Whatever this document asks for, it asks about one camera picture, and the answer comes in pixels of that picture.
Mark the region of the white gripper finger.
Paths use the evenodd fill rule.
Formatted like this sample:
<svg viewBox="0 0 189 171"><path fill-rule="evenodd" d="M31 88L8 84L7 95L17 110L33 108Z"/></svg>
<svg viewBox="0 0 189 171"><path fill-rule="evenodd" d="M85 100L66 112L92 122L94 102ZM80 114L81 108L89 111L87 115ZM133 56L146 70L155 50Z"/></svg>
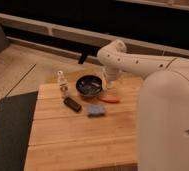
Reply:
<svg viewBox="0 0 189 171"><path fill-rule="evenodd" d="M113 81L107 82L107 89L112 89L113 88Z"/></svg>

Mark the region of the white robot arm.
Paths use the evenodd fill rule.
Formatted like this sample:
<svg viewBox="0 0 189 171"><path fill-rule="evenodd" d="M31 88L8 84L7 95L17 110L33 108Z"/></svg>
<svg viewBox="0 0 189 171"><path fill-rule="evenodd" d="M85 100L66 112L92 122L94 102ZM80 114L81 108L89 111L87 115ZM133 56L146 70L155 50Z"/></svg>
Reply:
<svg viewBox="0 0 189 171"><path fill-rule="evenodd" d="M137 102L138 171L189 171L189 59L130 54L114 40L97 52L111 82L143 78Z"/></svg>

